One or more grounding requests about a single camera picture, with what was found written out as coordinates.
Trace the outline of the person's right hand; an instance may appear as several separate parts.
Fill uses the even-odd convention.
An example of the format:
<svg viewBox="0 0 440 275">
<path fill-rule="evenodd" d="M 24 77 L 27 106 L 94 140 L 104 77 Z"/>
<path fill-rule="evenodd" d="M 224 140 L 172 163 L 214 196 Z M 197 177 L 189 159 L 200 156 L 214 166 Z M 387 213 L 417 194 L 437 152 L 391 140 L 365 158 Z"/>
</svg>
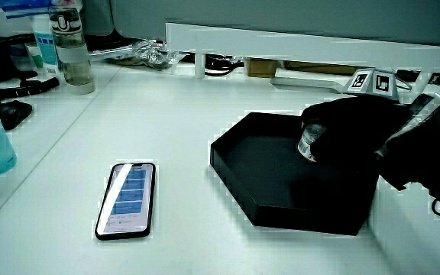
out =
<svg viewBox="0 0 440 275">
<path fill-rule="evenodd" d="M 361 163 L 375 157 L 410 117 L 399 101 L 395 73 L 357 70 L 341 91 L 345 98 L 302 111 L 298 150 L 314 163 Z"/>
</svg>

